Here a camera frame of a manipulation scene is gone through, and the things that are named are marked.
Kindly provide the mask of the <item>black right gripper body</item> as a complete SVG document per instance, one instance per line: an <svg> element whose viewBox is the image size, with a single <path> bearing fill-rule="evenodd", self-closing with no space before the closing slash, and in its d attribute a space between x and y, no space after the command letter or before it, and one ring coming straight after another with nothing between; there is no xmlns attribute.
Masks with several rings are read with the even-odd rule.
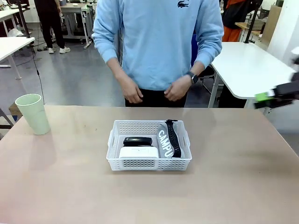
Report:
<svg viewBox="0 0 299 224"><path fill-rule="evenodd" d="M299 83L290 82L277 85L274 89L274 96L281 99L299 99Z"/></svg>

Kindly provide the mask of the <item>person's left hand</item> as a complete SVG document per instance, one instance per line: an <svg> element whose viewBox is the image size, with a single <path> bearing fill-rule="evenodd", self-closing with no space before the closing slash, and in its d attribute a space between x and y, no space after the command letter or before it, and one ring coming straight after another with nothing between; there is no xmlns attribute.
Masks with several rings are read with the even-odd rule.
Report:
<svg viewBox="0 0 299 224"><path fill-rule="evenodd" d="M183 98L191 87L191 77L185 75L173 82L171 86L164 92L165 97L169 101L177 101Z"/></svg>

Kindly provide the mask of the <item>person's right hand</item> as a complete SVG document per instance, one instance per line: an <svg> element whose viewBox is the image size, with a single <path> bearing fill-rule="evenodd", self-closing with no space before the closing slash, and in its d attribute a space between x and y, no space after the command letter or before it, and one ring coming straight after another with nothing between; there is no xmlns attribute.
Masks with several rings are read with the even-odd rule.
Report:
<svg viewBox="0 0 299 224"><path fill-rule="evenodd" d="M142 102L143 95L137 84L130 77L123 78L120 81L120 84L126 100L132 104L138 104Z"/></svg>

